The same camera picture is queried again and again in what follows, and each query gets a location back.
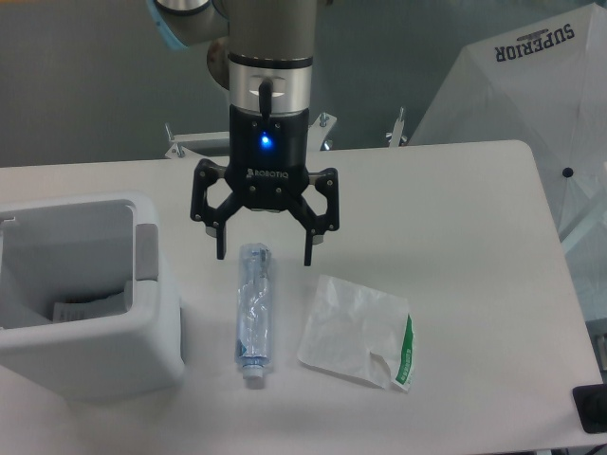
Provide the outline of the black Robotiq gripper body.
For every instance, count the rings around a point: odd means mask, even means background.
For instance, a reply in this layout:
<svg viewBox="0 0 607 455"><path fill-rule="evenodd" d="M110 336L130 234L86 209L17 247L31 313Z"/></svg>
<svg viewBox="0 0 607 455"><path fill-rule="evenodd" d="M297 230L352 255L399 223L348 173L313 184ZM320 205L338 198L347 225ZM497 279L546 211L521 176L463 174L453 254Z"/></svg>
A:
<svg viewBox="0 0 607 455"><path fill-rule="evenodd" d="M309 184L305 167L309 111L270 116L230 108L230 161L225 172L236 201L252 210L299 205Z"/></svg>

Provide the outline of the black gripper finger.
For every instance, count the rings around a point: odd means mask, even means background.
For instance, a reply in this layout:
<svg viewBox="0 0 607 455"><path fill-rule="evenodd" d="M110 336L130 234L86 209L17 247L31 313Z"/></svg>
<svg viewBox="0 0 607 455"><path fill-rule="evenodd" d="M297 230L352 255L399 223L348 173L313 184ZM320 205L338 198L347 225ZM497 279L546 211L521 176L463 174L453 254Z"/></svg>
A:
<svg viewBox="0 0 607 455"><path fill-rule="evenodd" d="M240 177L231 165L221 166L208 158L200 159L193 172L190 217L195 222L203 222L207 234L216 240L218 260L224 260L227 251L226 224L244 206L244 183ZM218 207L212 207L209 188L221 179L227 182L231 193Z"/></svg>
<svg viewBox="0 0 607 455"><path fill-rule="evenodd" d="M313 247L339 229L339 174L333 167L310 173L303 168L293 187L289 212L305 231L303 264L312 264Z"/></svg>

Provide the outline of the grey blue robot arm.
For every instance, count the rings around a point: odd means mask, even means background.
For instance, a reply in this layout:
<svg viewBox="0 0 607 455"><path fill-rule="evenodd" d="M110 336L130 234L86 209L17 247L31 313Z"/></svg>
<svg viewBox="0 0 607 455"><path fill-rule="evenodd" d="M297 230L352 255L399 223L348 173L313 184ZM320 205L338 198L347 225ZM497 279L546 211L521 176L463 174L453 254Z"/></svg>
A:
<svg viewBox="0 0 607 455"><path fill-rule="evenodd" d="M150 1L172 49L227 38L229 162L193 175L190 217L224 259L226 223L239 209L288 211L305 231L304 263L340 227L338 172L306 167L318 4L315 1Z"/></svg>

